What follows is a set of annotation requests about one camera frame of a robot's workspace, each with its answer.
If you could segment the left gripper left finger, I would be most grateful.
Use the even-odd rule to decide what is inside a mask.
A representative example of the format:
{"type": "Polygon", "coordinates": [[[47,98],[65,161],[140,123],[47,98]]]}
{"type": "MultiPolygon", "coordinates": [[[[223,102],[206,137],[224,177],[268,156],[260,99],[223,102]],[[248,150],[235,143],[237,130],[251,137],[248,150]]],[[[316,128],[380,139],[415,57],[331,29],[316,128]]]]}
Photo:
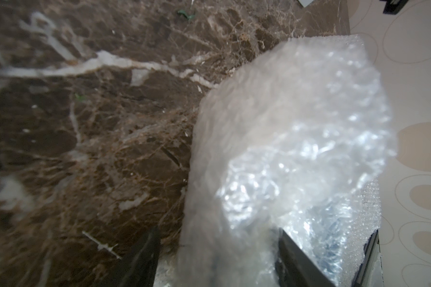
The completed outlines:
{"type": "Polygon", "coordinates": [[[151,228],[131,247],[113,271],[100,282],[102,287],[152,287],[160,254],[160,230],[151,228]]]}

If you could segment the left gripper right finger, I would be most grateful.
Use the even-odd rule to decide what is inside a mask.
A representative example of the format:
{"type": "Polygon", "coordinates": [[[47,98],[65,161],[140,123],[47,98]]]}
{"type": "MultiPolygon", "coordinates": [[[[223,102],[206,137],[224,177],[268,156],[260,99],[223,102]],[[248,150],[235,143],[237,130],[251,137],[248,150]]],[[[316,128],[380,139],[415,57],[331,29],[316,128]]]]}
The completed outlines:
{"type": "Polygon", "coordinates": [[[335,287],[282,228],[275,270],[280,287],[335,287]]]}

